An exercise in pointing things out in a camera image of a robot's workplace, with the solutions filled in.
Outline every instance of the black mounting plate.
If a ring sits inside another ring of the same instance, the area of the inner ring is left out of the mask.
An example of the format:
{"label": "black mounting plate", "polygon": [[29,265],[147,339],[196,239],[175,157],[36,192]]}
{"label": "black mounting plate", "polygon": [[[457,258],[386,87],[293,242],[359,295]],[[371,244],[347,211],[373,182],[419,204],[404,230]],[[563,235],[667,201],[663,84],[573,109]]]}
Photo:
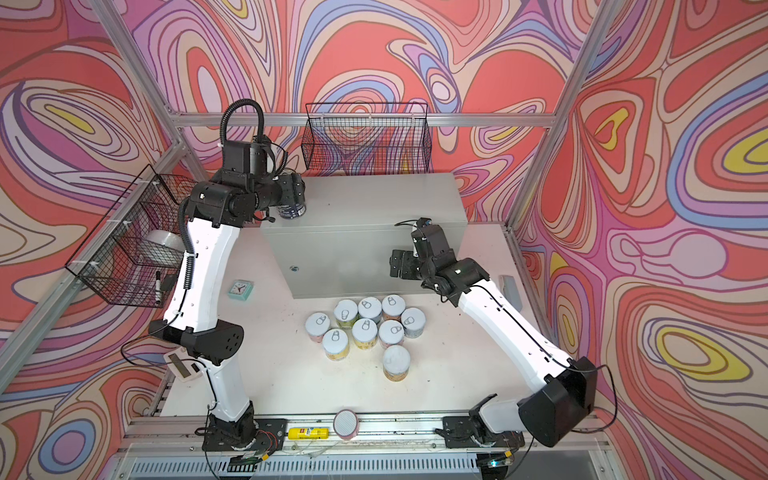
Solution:
{"label": "black mounting plate", "polygon": [[[253,419],[258,425],[259,430],[269,432],[275,435],[277,439],[277,448],[275,451],[283,449],[283,442],[288,436],[286,426],[288,420],[286,419]],[[256,441],[245,451],[247,452],[266,452],[272,443],[269,435],[259,433],[256,435]],[[203,440],[203,450],[206,452],[234,452],[231,446],[227,445],[223,441],[224,438],[217,435],[215,431],[206,432],[205,439]]]}
{"label": "black mounting plate", "polygon": [[[450,437],[445,439],[445,447],[449,449],[476,449],[478,445],[472,441],[472,424],[469,415],[442,417],[442,429],[451,433],[451,437],[466,440],[456,440]],[[490,440],[495,442],[494,447],[504,447],[513,452],[525,446],[522,432],[489,433]]]}

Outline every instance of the gray plastic object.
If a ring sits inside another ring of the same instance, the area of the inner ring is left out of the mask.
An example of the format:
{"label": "gray plastic object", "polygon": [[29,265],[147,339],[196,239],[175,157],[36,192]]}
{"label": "gray plastic object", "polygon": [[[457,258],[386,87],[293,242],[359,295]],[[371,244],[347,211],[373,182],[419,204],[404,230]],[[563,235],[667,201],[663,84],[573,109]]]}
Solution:
{"label": "gray plastic object", "polygon": [[517,310],[518,312],[523,310],[523,300],[520,298],[520,291],[518,285],[515,282],[515,278],[509,275],[501,275],[498,278],[498,282],[502,286],[502,293],[504,298]]}

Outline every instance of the patterned wall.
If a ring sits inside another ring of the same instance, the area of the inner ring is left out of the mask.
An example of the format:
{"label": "patterned wall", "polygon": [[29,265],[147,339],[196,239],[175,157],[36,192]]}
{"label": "patterned wall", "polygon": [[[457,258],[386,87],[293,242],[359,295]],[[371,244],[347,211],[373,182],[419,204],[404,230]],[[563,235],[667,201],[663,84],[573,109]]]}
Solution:
{"label": "patterned wall", "polygon": [[629,478],[768,478],[766,66],[766,2],[628,2],[515,225]]}
{"label": "patterned wall", "polygon": [[[552,112],[581,47],[590,2],[128,2],[123,19],[172,108],[265,111],[312,101],[426,101],[431,111]],[[217,129],[185,129],[206,169]],[[300,128],[273,128],[303,170]],[[252,135],[231,128],[230,139]],[[436,128],[434,171],[459,180],[470,220],[505,220],[541,138],[531,128]]]}
{"label": "patterned wall", "polygon": [[[2,344],[168,142],[88,0],[0,2],[0,45]],[[0,478],[99,473],[160,382],[118,352],[151,315],[78,296],[0,396]]]}

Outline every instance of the white table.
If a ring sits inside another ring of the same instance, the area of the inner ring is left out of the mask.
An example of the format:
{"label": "white table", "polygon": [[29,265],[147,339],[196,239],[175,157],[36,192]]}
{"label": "white table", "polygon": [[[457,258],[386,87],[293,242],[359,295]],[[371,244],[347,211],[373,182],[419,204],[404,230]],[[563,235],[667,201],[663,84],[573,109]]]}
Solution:
{"label": "white table", "polygon": [[[499,225],[467,227],[458,258],[474,258],[498,282],[515,278],[523,315],[535,325],[531,305]],[[234,280],[250,280],[245,301],[227,296]],[[404,296],[421,308],[427,325],[418,339],[406,339],[411,369],[401,382],[383,374],[383,349],[351,345],[346,359],[328,360],[310,341],[304,321],[314,312],[330,313],[340,300],[294,300],[270,247],[257,228],[243,229],[224,275],[219,318],[245,329],[240,370],[257,415],[356,412],[434,412],[466,410],[491,393],[530,394],[518,370],[483,328],[434,293]],[[205,415],[213,396],[205,377],[174,382],[162,416]]]}

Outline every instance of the yellow glue stick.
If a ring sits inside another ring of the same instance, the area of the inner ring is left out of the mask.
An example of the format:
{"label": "yellow glue stick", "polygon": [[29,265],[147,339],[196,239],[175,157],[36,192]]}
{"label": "yellow glue stick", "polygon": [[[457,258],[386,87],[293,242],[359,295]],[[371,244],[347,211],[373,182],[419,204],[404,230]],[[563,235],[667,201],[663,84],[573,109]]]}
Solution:
{"label": "yellow glue stick", "polygon": [[294,427],[288,430],[289,440],[303,440],[303,439],[328,439],[328,429],[319,427],[309,427],[308,429],[300,429]]}

